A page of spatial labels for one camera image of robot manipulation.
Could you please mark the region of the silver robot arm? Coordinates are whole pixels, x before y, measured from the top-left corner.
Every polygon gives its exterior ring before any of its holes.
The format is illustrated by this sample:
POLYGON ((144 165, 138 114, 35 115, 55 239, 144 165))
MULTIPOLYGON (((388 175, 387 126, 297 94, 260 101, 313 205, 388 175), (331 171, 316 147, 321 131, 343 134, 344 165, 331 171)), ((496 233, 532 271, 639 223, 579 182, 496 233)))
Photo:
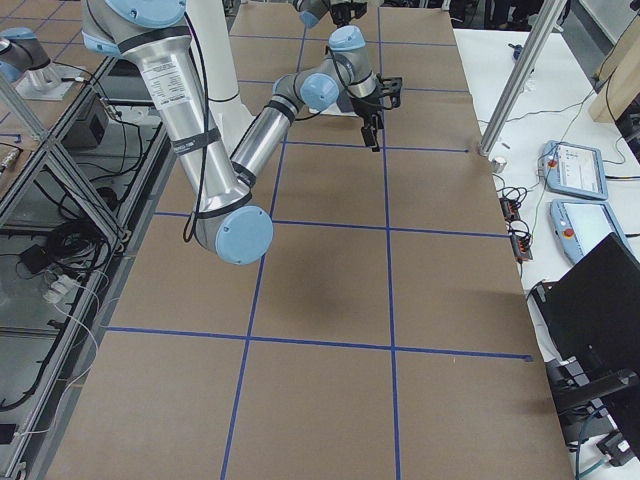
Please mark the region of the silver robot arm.
POLYGON ((224 7, 219 1, 85 1, 87 48, 139 70, 196 200, 186 240, 231 264, 269 249, 270 216, 252 199, 257 176, 304 108, 322 112, 341 95, 376 148, 382 110, 401 83, 374 73, 360 29, 335 30, 320 64, 281 77, 258 115, 242 103, 224 7))
MULTIPOLYGON (((368 1, 289 1, 298 12, 299 19, 307 27, 315 27, 327 14, 338 27, 360 18, 368 9, 368 1)), ((1 74, 10 83, 30 72, 40 75, 41 86, 47 91, 60 84, 59 75, 49 70, 51 58, 42 47, 35 33, 26 27, 5 29, 1 32, 1 74)))

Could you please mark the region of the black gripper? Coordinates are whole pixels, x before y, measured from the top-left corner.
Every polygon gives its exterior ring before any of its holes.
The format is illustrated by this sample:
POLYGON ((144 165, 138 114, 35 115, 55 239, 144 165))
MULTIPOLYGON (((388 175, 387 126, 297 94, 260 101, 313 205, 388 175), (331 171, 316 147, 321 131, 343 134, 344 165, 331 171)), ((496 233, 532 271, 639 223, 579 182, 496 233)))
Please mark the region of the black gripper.
POLYGON ((365 97, 357 97, 355 94, 350 94, 349 98, 354 112, 363 122, 361 134, 364 144, 371 148, 373 152, 379 152, 378 134, 384 128, 380 95, 377 92, 365 97))
POLYGON ((331 0, 329 13, 335 25, 348 25, 367 13, 367 0, 331 0))

